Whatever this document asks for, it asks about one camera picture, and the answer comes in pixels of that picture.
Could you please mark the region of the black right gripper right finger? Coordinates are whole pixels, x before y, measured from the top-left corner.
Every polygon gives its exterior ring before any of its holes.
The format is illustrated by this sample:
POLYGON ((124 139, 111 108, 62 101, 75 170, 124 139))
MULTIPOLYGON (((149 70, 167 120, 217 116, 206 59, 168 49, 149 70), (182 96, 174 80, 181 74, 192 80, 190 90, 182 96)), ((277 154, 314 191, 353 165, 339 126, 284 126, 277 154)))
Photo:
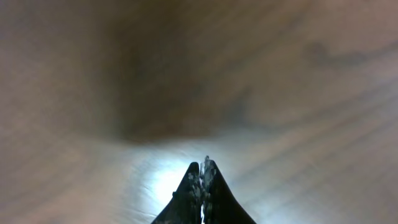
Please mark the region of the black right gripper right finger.
POLYGON ((201 180, 205 224, 256 224, 235 199, 216 162, 208 156, 201 163, 201 180))

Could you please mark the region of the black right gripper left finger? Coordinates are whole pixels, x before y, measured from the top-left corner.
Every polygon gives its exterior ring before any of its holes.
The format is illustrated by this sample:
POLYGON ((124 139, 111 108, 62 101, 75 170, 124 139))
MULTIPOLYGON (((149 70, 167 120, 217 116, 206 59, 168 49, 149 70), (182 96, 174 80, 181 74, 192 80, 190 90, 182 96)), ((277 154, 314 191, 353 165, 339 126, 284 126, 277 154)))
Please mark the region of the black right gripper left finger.
POLYGON ((172 199, 157 215, 151 224, 200 224, 201 223, 201 187, 200 167, 192 162, 172 199))

